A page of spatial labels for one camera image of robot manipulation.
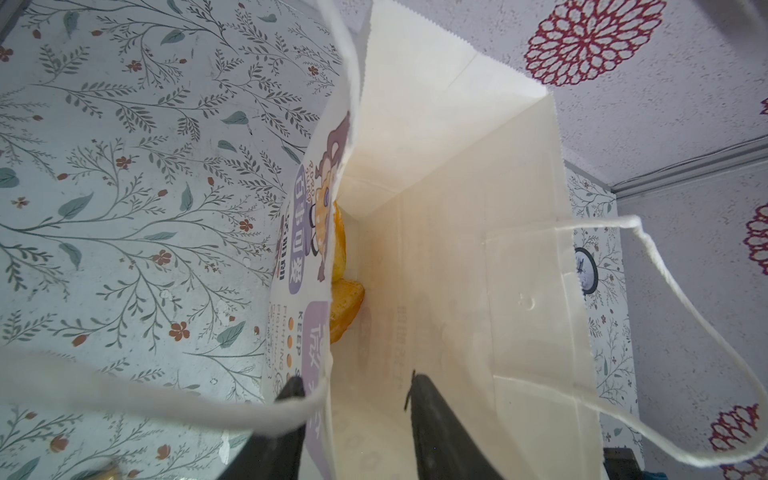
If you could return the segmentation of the ridged yellow fake bread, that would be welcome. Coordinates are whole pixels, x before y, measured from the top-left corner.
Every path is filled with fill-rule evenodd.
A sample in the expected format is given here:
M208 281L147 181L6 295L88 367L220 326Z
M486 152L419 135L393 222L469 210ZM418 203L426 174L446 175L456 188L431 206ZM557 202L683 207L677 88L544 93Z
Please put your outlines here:
M340 281L346 270L346 235L344 222L342 218L342 212L336 202L333 203L334 214L334 234L335 234L335 246L334 246L334 260L332 267L332 282L336 283Z

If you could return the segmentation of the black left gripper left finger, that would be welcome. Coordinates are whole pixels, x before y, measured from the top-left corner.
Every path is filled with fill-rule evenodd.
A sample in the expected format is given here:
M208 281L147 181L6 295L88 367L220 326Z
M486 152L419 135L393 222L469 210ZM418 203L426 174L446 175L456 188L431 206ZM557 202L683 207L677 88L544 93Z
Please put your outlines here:
M279 437L251 435L218 480L297 480L306 425Z

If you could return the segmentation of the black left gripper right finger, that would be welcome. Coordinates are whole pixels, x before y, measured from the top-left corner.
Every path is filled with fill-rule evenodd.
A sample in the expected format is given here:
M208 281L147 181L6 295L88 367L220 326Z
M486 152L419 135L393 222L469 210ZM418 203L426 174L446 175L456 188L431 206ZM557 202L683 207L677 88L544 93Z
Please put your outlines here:
M419 479L502 479L427 375L412 372L404 409Z

